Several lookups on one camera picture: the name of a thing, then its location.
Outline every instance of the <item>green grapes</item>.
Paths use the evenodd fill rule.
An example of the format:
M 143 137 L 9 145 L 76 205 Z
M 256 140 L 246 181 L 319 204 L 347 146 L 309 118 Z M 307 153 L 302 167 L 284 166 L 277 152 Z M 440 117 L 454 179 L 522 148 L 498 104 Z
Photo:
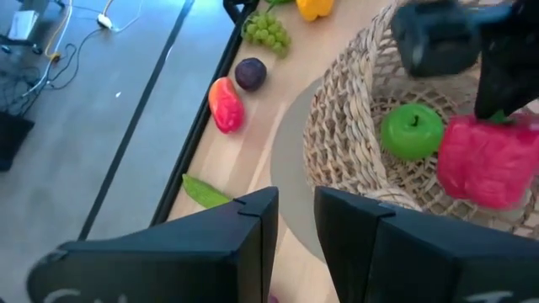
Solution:
M 254 12 L 242 27 L 242 37 L 251 44 L 264 45 L 278 57 L 284 58 L 291 45 L 291 37 L 272 13 Z

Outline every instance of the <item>green apple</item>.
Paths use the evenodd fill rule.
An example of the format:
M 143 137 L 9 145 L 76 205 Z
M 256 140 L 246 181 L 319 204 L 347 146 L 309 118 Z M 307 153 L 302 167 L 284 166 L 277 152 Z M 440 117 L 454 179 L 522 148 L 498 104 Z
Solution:
M 399 106 L 382 121 L 382 145 L 395 157 L 407 161 L 438 151 L 443 135 L 441 117 L 422 104 Z

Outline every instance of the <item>red bell pepper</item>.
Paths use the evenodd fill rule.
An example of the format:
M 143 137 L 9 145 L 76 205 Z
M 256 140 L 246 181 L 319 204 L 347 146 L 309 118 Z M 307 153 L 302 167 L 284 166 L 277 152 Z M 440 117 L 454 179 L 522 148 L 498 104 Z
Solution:
M 496 125 L 473 116 L 451 119 L 438 152 L 447 194 L 496 210 L 514 209 L 539 168 L 539 121 L 525 114 Z

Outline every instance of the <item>yellow bell pepper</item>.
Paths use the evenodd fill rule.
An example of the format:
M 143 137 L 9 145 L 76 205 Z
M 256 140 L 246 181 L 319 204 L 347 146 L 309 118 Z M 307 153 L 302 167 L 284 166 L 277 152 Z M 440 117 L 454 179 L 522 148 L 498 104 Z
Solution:
M 334 0 L 296 0 L 296 4 L 306 21 L 314 21 L 331 13 Z

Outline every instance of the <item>yellow cable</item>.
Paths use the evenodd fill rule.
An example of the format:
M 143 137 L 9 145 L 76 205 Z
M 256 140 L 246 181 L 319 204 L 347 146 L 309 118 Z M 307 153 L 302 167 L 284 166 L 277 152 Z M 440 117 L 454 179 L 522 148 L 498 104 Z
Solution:
M 70 10 L 70 12 L 73 10 L 73 0 L 69 0 L 69 10 Z M 67 17 L 69 16 L 70 12 L 67 12 L 64 15 L 64 19 L 61 21 L 60 25 L 58 25 L 58 27 L 56 28 L 54 34 L 52 34 L 51 38 L 49 39 L 49 42 L 47 43 L 47 47 L 45 48 L 45 56 L 47 56 L 47 58 L 49 58 L 51 61 L 57 60 L 61 56 L 59 52 L 49 54 L 49 49 L 51 48 L 52 42 L 54 41 L 54 39 L 56 38 L 56 36 L 60 32 L 60 29 L 62 29 L 64 24 L 66 23 Z
M 103 9 L 103 15 L 107 15 L 107 11 L 109 10 L 109 7 L 110 7 L 110 4 L 112 4 L 114 0 L 109 0 L 107 1 L 107 5 L 104 6 L 104 9 Z

